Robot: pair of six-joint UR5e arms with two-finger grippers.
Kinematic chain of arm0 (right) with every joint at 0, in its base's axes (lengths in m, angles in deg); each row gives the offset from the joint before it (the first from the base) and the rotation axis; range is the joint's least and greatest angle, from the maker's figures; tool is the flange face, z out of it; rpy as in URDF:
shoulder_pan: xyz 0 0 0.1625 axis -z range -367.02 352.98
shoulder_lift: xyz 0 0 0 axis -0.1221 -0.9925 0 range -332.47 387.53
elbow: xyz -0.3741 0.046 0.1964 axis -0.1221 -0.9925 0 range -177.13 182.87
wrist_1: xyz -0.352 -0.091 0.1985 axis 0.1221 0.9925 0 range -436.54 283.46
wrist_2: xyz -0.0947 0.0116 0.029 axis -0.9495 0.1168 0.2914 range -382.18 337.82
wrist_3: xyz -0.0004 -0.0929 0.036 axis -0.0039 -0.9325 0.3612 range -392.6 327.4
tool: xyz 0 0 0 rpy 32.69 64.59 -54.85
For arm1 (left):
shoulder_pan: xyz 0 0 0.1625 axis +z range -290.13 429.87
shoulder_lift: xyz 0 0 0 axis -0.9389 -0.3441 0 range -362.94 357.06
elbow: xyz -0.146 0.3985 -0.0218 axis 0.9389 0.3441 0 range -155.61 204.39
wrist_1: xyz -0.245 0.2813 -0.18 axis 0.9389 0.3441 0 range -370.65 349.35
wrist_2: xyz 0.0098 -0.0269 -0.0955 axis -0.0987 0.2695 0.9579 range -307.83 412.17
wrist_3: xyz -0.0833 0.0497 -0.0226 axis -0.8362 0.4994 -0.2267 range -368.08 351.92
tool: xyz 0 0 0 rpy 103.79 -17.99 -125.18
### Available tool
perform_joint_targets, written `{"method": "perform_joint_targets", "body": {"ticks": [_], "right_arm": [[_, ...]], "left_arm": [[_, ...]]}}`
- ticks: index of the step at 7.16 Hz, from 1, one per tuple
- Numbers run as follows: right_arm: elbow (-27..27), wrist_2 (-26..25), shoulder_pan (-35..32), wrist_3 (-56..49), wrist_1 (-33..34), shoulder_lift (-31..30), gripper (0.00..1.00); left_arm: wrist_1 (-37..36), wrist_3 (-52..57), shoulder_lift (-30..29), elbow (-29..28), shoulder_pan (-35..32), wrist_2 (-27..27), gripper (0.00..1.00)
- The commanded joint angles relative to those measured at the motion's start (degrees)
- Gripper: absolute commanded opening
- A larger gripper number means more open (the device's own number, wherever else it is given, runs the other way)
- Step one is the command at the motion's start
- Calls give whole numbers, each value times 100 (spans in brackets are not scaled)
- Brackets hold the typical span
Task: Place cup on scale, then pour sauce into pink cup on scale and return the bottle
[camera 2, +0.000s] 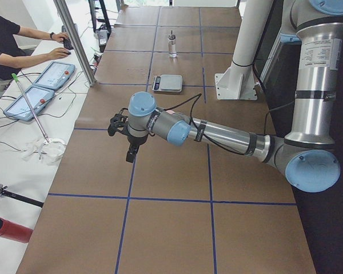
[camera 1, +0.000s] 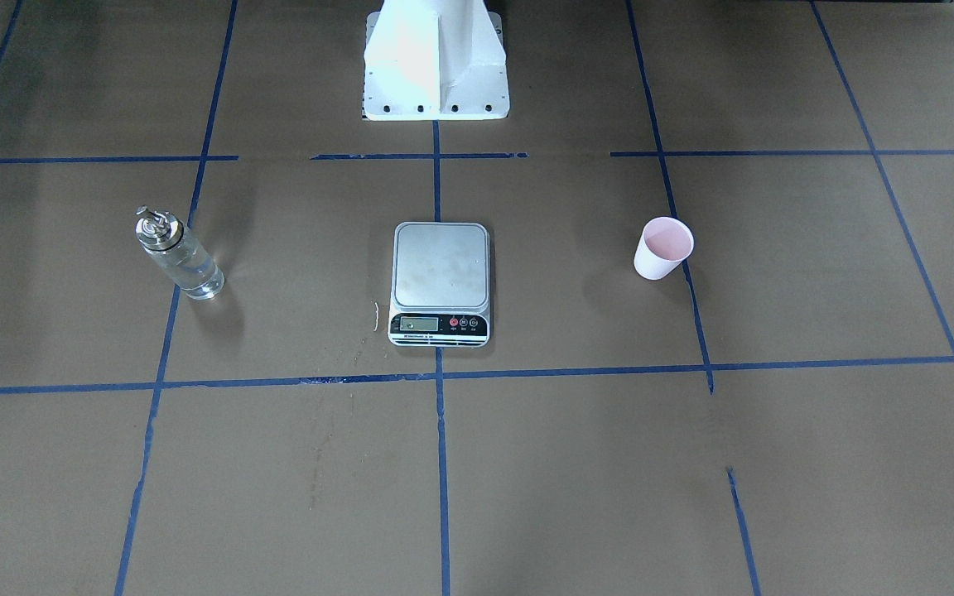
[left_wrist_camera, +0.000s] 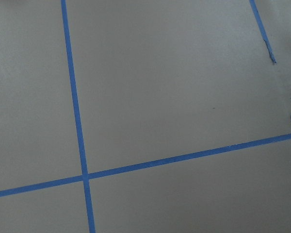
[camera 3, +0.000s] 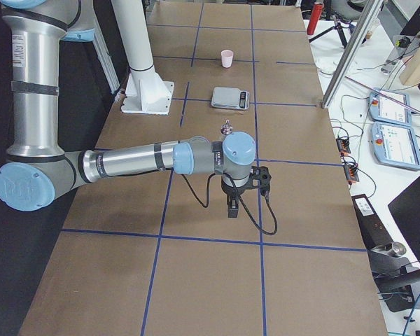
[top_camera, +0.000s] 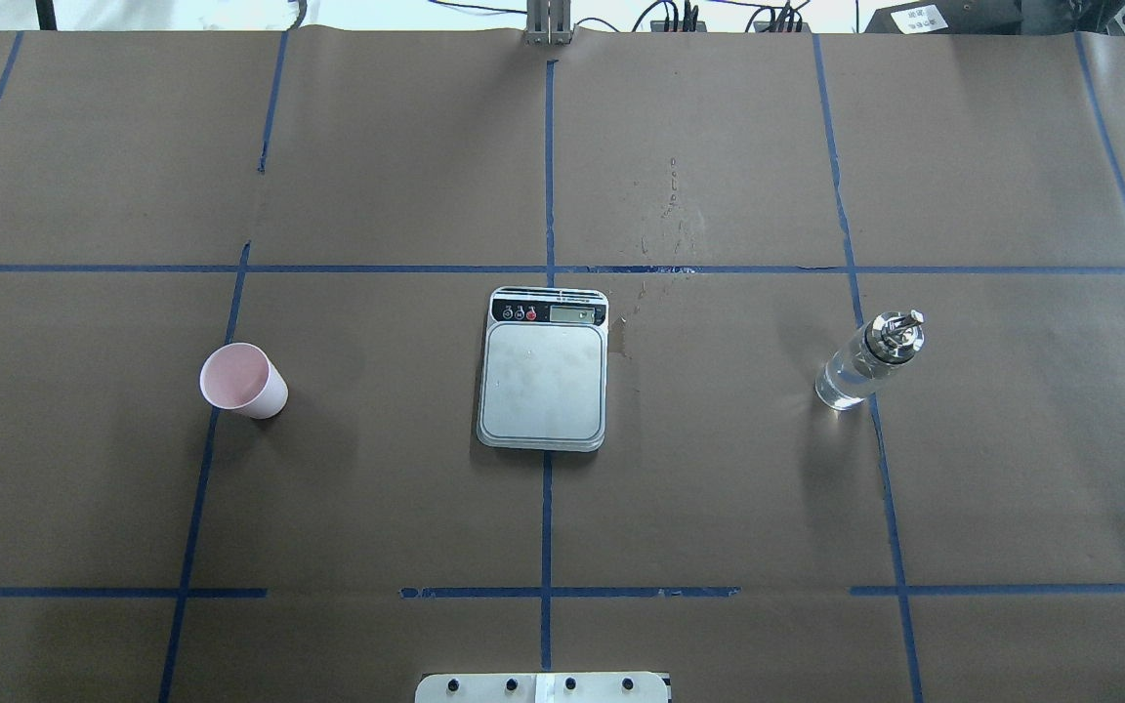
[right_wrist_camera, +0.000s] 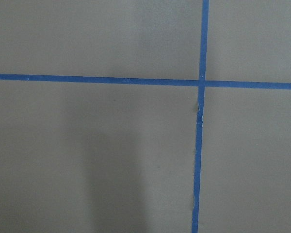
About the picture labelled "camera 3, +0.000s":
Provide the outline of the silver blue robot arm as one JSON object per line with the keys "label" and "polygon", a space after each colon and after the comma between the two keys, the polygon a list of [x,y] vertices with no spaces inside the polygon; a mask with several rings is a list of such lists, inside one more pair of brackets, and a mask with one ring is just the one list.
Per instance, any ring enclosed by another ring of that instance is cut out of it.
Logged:
{"label": "silver blue robot arm", "polygon": [[12,32],[13,144],[0,167],[0,200],[18,211],[48,206],[75,188],[111,177],[151,172],[219,176],[227,210],[237,214],[242,193],[260,185],[254,167],[255,141],[222,126],[223,138],[201,136],[117,150],[66,151],[58,144],[58,123],[72,118],[73,129],[96,127],[111,95],[104,79],[88,75],[84,60],[68,61],[80,80],[60,92],[62,41],[91,42],[96,16],[92,1],[2,1],[1,15]]}

